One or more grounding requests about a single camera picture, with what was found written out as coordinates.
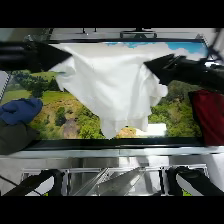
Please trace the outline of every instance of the red cloth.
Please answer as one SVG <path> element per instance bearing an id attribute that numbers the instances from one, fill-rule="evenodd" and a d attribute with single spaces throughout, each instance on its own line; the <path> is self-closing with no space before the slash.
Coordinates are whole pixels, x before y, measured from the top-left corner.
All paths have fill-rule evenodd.
<path id="1" fill-rule="evenodd" d="M 206 145 L 224 145 L 224 96 L 199 90 L 193 93 L 191 101 Z"/>

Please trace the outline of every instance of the blue sky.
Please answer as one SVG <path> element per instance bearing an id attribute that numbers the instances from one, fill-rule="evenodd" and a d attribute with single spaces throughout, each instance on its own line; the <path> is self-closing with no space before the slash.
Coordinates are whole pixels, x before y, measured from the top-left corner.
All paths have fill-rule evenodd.
<path id="1" fill-rule="evenodd" d="M 158 42 L 107 42 L 108 46 L 115 45 L 118 43 L 123 43 L 125 46 L 130 48 L 135 48 L 139 45 L 146 45 L 146 44 L 156 44 Z M 177 50 L 178 48 L 184 48 L 189 53 L 199 53 L 199 54 L 206 54 L 206 47 L 203 43 L 195 43 L 195 42 L 165 42 L 171 50 Z"/>

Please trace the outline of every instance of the dark blue fabric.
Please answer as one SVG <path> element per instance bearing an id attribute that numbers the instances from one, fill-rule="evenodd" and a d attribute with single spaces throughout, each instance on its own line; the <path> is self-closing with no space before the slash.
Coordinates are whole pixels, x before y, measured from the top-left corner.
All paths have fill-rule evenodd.
<path id="1" fill-rule="evenodd" d="M 41 111 L 43 103 L 36 98 L 12 100 L 0 107 L 0 119 L 9 125 L 30 123 Z"/>

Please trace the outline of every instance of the wire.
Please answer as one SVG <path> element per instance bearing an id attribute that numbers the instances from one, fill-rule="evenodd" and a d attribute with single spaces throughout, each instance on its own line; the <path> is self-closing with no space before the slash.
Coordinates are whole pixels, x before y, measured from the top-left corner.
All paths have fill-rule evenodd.
<path id="1" fill-rule="evenodd" d="M 24 188 L 31 188 L 31 187 L 28 187 L 28 186 L 23 186 L 23 185 L 18 185 L 16 183 L 14 183 L 13 181 L 3 177 L 2 175 L 0 175 L 0 178 L 3 179 L 4 181 L 16 186 L 16 187 L 24 187 Z M 42 194 L 40 194 L 38 191 L 35 191 L 35 190 L 32 190 L 33 192 L 35 192 L 36 194 L 40 195 L 40 196 L 43 196 Z"/>

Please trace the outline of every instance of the white towel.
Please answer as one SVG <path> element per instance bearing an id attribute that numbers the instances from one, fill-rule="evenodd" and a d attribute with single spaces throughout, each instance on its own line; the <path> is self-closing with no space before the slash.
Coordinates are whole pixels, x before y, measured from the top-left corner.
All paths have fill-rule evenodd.
<path id="1" fill-rule="evenodd" d="M 168 93 L 167 86 L 159 84 L 143 64 L 153 58 L 152 52 L 105 43 L 54 46 L 73 55 L 51 69 L 63 72 L 56 77 L 59 88 L 99 116 L 106 138 L 125 126 L 147 130 L 150 107 Z"/>

